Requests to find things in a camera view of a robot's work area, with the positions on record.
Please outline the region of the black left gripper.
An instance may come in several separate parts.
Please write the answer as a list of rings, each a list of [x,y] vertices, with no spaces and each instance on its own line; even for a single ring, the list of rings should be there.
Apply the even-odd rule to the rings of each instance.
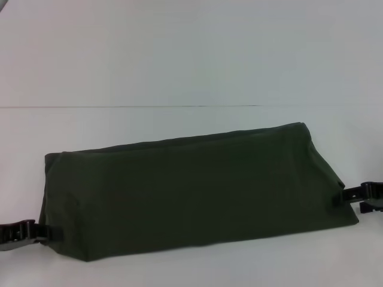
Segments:
[[[59,227],[52,227],[36,223],[29,219],[12,224],[1,224],[1,250],[10,251],[17,248],[18,242],[24,245],[41,243],[47,245],[63,240],[63,231]]]

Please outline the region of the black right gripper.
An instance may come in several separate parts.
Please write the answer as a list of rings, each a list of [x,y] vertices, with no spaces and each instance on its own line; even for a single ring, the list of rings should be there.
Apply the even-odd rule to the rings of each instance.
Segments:
[[[342,191],[342,202],[360,202],[362,214],[374,211],[382,212],[382,184],[363,182],[358,187],[347,188]]]

